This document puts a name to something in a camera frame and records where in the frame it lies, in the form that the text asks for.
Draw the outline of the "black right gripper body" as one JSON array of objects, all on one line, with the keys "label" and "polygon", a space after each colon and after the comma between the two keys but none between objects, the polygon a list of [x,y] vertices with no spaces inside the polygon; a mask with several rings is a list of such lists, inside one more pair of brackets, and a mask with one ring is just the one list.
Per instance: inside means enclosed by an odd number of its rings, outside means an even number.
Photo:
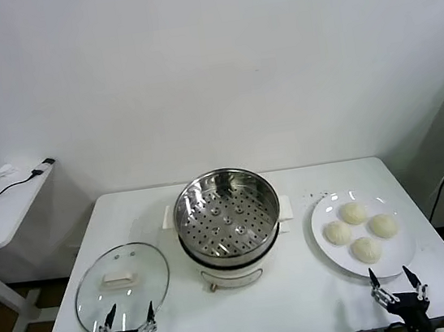
[{"label": "black right gripper body", "polygon": [[415,292],[394,294],[390,303],[391,313],[403,319],[407,332],[432,332],[431,321],[426,314],[428,309],[428,298],[419,297]]}]

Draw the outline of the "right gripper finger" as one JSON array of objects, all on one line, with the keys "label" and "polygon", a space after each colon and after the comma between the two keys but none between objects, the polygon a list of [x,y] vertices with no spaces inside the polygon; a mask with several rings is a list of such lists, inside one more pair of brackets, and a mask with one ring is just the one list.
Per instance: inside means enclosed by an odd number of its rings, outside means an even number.
[{"label": "right gripper finger", "polygon": [[427,296],[428,285],[420,282],[417,275],[414,274],[412,271],[410,271],[408,269],[408,267],[403,266],[403,272],[406,274],[408,281],[410,282],[412,287],[415,289],[417,299],[420,301],[428,301],[429,300],[429,298]]},{"label": "right gripper finger", "polygon": [[394,294],[388,292],[385,290],[381,284],[379,283],[379,280],[374,274],[374,272],[369,269],[369,280],[371,281],[371,293],[372,297],[383,307],[383,308],[389,308],[393,304],[397,304],[399,302],[399,297],[396,297]]}]

